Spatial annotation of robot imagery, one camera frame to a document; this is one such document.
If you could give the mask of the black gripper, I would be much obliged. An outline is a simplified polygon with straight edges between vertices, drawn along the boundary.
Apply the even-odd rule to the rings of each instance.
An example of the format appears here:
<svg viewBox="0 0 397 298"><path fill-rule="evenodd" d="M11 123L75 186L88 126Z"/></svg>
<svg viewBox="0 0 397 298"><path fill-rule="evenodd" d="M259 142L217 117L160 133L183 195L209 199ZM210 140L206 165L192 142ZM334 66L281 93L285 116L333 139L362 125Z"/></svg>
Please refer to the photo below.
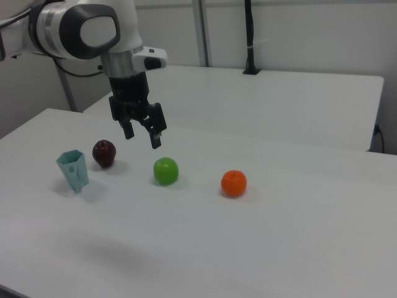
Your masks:
<svg viewBox="0 0 397 298"><path fill-rule="evenodd" d="M110 78L109 97L112 118L119 122L127 140L135 136L131 121L139 122L149 133L152 149L161 146L162 131L167 128L160 103L148 101L149 87L145 72L127 78Z"/></svg>

